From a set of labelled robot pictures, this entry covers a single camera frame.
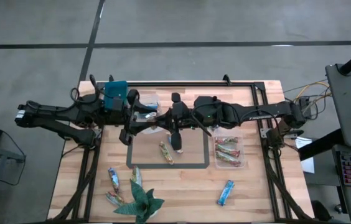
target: blue snack bar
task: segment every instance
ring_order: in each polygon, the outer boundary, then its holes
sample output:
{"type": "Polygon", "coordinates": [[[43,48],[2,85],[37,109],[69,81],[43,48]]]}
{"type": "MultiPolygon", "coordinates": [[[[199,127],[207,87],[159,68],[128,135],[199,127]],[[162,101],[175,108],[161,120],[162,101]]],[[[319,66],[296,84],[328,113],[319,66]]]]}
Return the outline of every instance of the blue snack bar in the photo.
{"type": "Polygon", "coordinates": [[[109,173],[109,177],[111,178],[113,189],[115,190],[116,193],[119,193],[119,178],[114,168],[109,168],[108,173],[109,173]]]}
{"type": "Polygon", "coordinates": [[[221,193],[220,199],[217,201],[217,203],[221,206],[225,205],[225,201],[227,201],[227,198],[229,196],[229,194],[231,193],[231,190],[234,186],[234,183],[232,180],[229,180],[227,182],[227,184],[224,187],[223,192],[221,193]]]}

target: yellow wire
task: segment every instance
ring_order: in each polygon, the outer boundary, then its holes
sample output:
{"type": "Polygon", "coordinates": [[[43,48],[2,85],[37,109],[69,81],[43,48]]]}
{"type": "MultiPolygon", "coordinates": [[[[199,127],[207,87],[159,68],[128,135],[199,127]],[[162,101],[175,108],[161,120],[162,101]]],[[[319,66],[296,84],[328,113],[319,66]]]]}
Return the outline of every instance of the yellow wire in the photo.
{"type": "Polygon", "coordinates": [[[293,102],[296,102],[296,100],[304,93],[304,91],[309,88],[310,86],[313,86],[313,85],[323,85],[323,86],[326,86],[327,88],[329,87],[328,84],[326,83],[323,83],[323,82],[316,82],[316,83],[313,83],[313,84],[310,84],[310,85],[306,85],[301,91],[300,93],[297,95],[297,97],[293,100],[293,102]]]}

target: black clamp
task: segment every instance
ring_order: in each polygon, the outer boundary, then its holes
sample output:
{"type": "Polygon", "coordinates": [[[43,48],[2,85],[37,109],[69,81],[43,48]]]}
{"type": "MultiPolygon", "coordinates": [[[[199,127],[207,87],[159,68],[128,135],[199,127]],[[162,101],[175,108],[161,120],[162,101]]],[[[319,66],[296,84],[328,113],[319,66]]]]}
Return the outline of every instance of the black clamp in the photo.
{"type": "Polygon", "coordinates": [[[232,82],[231,82],[231,80],[230,80],[230,77],[229,77],[227,74],[224,75],[223,81],[226,81],[226,82],[227,82],[227,86],[232,86],[232,82]]]}

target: white paper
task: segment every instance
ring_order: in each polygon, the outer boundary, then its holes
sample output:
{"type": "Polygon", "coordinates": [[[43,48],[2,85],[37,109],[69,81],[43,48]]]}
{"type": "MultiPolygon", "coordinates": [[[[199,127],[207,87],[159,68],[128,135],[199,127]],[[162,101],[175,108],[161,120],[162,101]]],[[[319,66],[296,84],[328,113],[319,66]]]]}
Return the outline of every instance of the white paper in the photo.
{"type": "MultiPolygon", "coordinates": [[[[297,137],[296,138],[296,147],[298,149],[300,149],[301,147],[303,147],[305,145],[308,145],[310,143],[312,143],[311,139],[302,138],[302,137],[297,137]]],[[[313,157],[301,161],[301,166],[302,166],[302,170],[304,172],[308,172],[308,173],[312,173],[312,174],[315,173],[315,170],[314,170],[314,158],[313,157]]]]}

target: gray concrete floor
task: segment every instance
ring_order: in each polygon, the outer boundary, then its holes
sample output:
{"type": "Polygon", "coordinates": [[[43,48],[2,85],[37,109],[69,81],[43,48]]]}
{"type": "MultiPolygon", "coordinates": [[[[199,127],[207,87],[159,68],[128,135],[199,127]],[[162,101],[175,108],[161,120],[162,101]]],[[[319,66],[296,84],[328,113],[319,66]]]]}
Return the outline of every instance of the gray concrete floor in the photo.
{"type": "MultiPolygon", "coordinates": [[[[0,1],[0,44],[88,43],[98,0],[0,1]]],[[[107,0],[96,42],[351,40],[350,0],[107,0]]],[[[21,183],[0,185],[0,223],[42,221],[52,195],[63,140],[49,131],[14,123],[26,100],[69,105],[85,49],[0,50],[0,129],[27,154],[21,183]]],[[[88,73],[97,80],[281,80],[284,90],[324,79],[325,66],[351,58],[351,45],[317,47],[224,47],[95,49],[88,73]]],[[[307,94],[322,91],[315,86],[307,94]]],[[[298,91],[288,92],[294,98],[298,91]]],[[[309,138],[339,127],[331,99],[309,138]]],[[[9,164],[6,177],[19,172],[9,164]]],[[[332,209],[335,190],[309,186],[312,199],[332,209]]],[[[333,215],[345,220],[345,216],[333,215]]]]}

